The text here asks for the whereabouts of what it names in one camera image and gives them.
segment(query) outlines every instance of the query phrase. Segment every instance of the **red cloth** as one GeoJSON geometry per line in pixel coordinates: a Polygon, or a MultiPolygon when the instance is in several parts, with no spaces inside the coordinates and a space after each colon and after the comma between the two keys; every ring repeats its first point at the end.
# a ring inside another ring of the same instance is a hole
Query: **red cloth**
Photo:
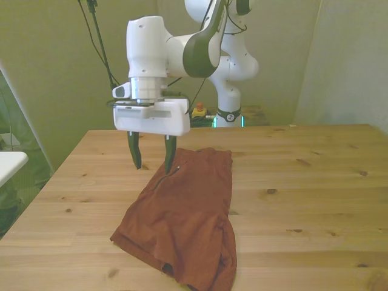
{"type": "Polygon", "coordinates": [[[192,290],[231,290],[237,267],[231,198],[231,152],[178,149],[171,172],[159,168],[111,240],[192,290]]]}

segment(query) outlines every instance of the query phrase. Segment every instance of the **wood grain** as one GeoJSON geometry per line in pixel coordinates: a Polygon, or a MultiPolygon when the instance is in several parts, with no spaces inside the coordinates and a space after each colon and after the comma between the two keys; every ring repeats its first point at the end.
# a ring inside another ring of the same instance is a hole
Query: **wood grain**
{"type": "MultiPolygon", "coordinates": [[[[143,135],[88,132],[0,241],[0,290],[188,290],[110,241],[164,160],[143,135]]],[[[233,152],[234,290],[388,290],[388,139],[368,125],[194,129],[233,152]]]]}

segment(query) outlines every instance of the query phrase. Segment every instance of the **white countertop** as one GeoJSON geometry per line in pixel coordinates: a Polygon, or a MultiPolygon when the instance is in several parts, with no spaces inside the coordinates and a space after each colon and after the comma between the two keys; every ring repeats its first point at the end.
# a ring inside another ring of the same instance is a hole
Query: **white countertop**
{"type": "Polygon", "coordinates": [[[27,161],[28,157],[23,152],[0,152],[0,187],[20,170],[27,161]]]}

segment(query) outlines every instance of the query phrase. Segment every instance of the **white wall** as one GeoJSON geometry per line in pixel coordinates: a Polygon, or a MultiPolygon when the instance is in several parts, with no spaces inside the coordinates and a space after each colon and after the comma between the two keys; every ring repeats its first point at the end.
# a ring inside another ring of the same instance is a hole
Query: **white wall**
{"type": "Polygon", "coordinates": [[[323,0],[295,122],[388,132],[387,0],[323,0]]]}
{"type": "MultiPolygon", "coordinates": [[[[157,14],[156,2],[98,0],[96,10],[111,70],[124,82],[128,20],[157,14]]],[[[86,131],[113,128],[106,70],[77,0],[0,0],[0,63],[54,169],[86,131]]]]}
{"type": "MultiPolygon", "coordinates": [[[[293,121],[307,64],[320,0],[256,0],[247,16],[247,48],[260,63],[254,80],[236,83],[243,105],[261,105],[272,124],[293,121]]],[[[173,35],[197,32],[183,0],[158,0],[159,13],[173,35]]],[[[185,79],[172,89],[195,96],[200,79],[185,79]]],[[[199,101],[217,106],[216,91],[206,82],[199,101]]]]}

